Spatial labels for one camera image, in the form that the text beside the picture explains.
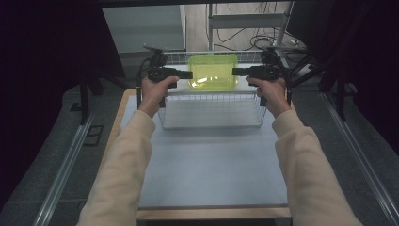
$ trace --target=aluminum rail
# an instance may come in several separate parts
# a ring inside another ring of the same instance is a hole
[[[341,121],[340,116],[335,111],[335,104],[330,95],[322,93],[323,98],[326,101],[327,107],[329,112],[332,115],[333,120],[335,120],[336,124],[338,125],[339,130],[343,134],[346,143],[349,145],[349,148],[359,165],[361,172],[363,173],[367,183],[369,184],[370,188],[372,189],[378,203],[381,206],[382,211],[386,215],[388,221],[391,225],[397,226],[399,225],[399,213],[398,209],[387,191],[387,188],[384,184],[379,180],[378,176],[376,175],[375,171],[373,170],[372,165],[368,161],[366,155],[364,154],[363,150],[359,146],[358,142],[356,141],[355,136],[353,135],[352,131],[350,130],[349,126],[346,122]]]
[[[39,213],[33,222],[34,226],[45,226],[49,224],[50,219],[56,209],[56,205],[58,204],[59,198],[64,190],[65,184],[67,184],[68,178],[70,177],[76,157],[80,152],[83,141],[85,140],[86,134],[88,132],[88,128],[93,121],[100,98],[101,97],[94,97],[94,103],[92,104],[88,120],[86,123],[79,125],[75,136],[73,137],[71,146],[65,155],[64,161],[62,162],[61,167],[56,174],[56,178],[54,179],[49,192],[44,199],[41,209],[39,210]]]

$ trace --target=table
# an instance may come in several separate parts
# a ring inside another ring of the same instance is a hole
[[[109,140],[104,152],[103,161],[109,151],[112,143],[116,139],[120,130],[123,116],[129,97],[135,96],[134,89],[128,89],[123,94],[120,102],[116,119],[111,130]],[[216,206],[176,206],[176,208],[165,207],[139,207],[137,219],[139,220],[166,220],[166,219],[234,219],[234,218],[288,218],[290,211],[287,203],[282,204],[259,204],[259,205],[216,205]]]

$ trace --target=floor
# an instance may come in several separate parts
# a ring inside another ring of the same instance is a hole
[[[264,8],[265,4],[219,4],[220,13],[254,12]],[[283,9],[277,5],[276,11]],[[271,3],[266,10],[274,11]],[[205,30],[205,6],[192,5],[186,7],[187,15],[187,51],[206,51],[207,38]],[[228,39],[237,31],[220,31],[222,40]],[[215,43],[226,45],[231,49],[243,50],[248,47],[251,37],[258,30],[248,29],[241,32],[231,40],[219,41],[215,33]],[[286,37],[284,43],[290,43]],[[292,56],[293,61],[298,61],[303,56]],[[133,74],[127,74],[124,82],[133,85],[135,83]],[[352,154],[350,145],[346,143],[339,125],[333,120],[333,113],[323,93],[317,88],[320,77],[301,84],[293,90],[293,101],[295,109],[306,124],[308,124],[320,138],[322,148],[334,169],[337,178],[343,188],[355,215],[364,225],[390,225],[380,203],[375,197],[369,182],[359,168],[356,158]],[[89,97],[91,104],[98,103],[95,115],[93,115],[91,130],[86,136],[83,146],[77,155],[76,162],[72,168],[68,182],[62,191],[56,209],[52,213],[49,225],[75,225],[80,210],[84,206],[91,185],[103,157],[105,145],[118,111],[123,89],[102,80],[104,94],[102,96]],[[15,189],[8,203],[0,214],[0,225],[32,225],[38,215],[43,201],[56,178],[57,171],[70,148],[73,136],[79,128],[81,112],[76,109],[80,105],[80,94],[78,87],[67,91],[63,98],[63,107],[58,120],[50,136],[46,139],[42,149],[26,173],[19,186]],[[345,116],[347,125],[357,138],[359,146],[373,167],[381,183],[390,194],[394,203],[399,202],[399,158],[387,142],[378,134],[373,126],[365,120],[352,102],[352,97],[345,98]],[[169,221],[169,222],[147,222],[147,225],[290,225],[288,218],[276,220],[236,220],[236,221]]]

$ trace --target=finger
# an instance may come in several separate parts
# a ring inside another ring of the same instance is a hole
[[[279,79],[278,79],[278,82],[279,82],[280,85],[282,85],[283,87],[285,87],[285,80],[284,80],[284,79],[279,78]]]
[[[158,86],[161,86],[164,89],[167,89],[169,84],[179,81],[178,76],[169,76],[166,79],[162,80],[158,83]]]
[[[262,80],[257,79],[257,78],[252,78],[252,77],[249,77],[249,76],[246,77],[246,80],[247,80],[249,83],[252,83],[252,84],[257,85],[258,87],[260,87],[260,86],[261,86],[261,83],[262,83]]]
[[[263,93],[262,93],[262,89],[261,89],[261,88],[257,88],[257,89],[256,89],[256,95],[259,96],[259,97],[263,96]]]
[[[141,83],[142,83],[142,84],[144,84],[144,83],[154,84],[147,76],[144,77],[144,78],[141,80]]]

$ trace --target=wire basket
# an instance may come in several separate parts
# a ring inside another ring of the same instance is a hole
[[[266,108],[256,92],[170,93],[158,111],[164,129],[260,127]]]

